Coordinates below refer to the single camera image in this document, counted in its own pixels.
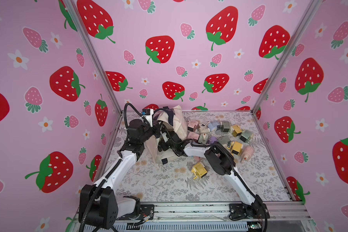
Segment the light blue pencil sharpener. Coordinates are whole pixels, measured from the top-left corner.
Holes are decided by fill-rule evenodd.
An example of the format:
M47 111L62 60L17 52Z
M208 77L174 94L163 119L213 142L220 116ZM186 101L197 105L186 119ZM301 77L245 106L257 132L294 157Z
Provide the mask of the light blue pencil sharpener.
M211 132L215 132L220 130L221 128L221 123L218 120L211 121L207 124L207 127Z

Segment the pink round pencil sharpener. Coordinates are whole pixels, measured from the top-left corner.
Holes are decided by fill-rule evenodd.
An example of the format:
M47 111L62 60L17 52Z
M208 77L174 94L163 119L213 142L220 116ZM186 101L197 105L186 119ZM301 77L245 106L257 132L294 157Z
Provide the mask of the pink round pencil sharpener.
M255 152L255 149L251 146L246 146L243 150L242 150L242 153L241 153L241 156L240 156L240 159L241 159L241 162L243 161L249 161L253 154Z

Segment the cream white pencil sharpener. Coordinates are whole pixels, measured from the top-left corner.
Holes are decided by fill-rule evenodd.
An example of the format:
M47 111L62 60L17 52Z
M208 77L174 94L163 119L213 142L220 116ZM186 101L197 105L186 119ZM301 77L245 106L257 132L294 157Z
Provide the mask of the cream white pencil sharpener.
M210 133L210 129L204 123L199 124L198 131L199 131L199 133Z

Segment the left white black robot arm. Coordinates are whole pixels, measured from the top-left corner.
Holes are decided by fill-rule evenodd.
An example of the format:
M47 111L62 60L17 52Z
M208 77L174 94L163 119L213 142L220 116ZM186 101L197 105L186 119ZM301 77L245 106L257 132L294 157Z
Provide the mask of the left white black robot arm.
M79 204L79 231L83 232L86 225L112 229L120 217L138 218L141 215L140 199L133 196L116 197L116 191L127 172L139 160L145 149L144 143L151 137L159 136L160 124L152 126L139 119L130 122L127 138L118 150L115 160L106 173L92 185L85 185L81 190Z

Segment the yellow pencil sharpener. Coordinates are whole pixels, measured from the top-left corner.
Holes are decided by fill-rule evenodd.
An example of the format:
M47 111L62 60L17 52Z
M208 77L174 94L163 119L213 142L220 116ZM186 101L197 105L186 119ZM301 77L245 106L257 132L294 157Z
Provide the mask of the yellow pencil sharpener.
M237 155L237 156L240 156L241 153L242 153L242 149L243 149L243 144L240 143L240 142L237 142L237 141L233 141L231 143L231 146L230 146L230 152L233 154L233 155Z
M243 130L240 128L240 126L236 125L236 124L231 126L231 131L232 131L233 137L240 136L243 132Z
M191 172L194 174L193 179L203 178L208 173L201 161L193 165Z

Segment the cream canvas tote bag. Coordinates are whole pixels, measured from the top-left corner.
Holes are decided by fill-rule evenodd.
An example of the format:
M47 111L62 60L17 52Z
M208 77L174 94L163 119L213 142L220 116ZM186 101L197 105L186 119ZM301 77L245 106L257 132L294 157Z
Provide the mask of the cream canvas tote bag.
M180 105L155 110L153 125L157 126L157 134L146 141L146 146L156 164L167 164L185 156L188 130Z

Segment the mint green pencil sharpener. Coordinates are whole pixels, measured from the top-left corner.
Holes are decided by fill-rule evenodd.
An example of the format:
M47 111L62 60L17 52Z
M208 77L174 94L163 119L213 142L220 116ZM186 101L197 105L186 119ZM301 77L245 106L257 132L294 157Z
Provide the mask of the mint green pencil sharpener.
M240 135L240 140L244 143L249 143L249 141L253 138L254 133L250 130L244 130Z

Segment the grey green pencil sharpener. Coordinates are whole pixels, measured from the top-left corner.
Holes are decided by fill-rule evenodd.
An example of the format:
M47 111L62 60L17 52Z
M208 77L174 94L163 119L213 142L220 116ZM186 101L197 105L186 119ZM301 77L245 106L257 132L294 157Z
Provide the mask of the grey green pencil sharpener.
M231 130L231 125L229 121L223 120L220 122L221 128L220 130L224 133L228 133Z

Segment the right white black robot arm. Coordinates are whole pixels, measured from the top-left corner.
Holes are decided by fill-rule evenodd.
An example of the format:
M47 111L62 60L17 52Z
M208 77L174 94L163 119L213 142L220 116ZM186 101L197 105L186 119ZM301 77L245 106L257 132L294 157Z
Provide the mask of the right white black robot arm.
M205 158L215 173L226 178L239 195L241 203L230 206L229 219L270 218L268 209L259 195L255 194L239 174L233 155L219 142L201 144L194 139L175 139L174 133L162 132L159 147L161 151L171 149L177 156L197 156Z

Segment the purple pencil sharpener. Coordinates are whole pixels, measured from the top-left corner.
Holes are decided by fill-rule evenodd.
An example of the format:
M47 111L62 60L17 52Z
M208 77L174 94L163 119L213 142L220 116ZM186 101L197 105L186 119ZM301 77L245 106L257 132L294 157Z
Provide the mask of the purple pencil sharpener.
M216 142L218 142L217 137L211 136L211 137L208 139L207 144L214 144L214 143L216 143Z

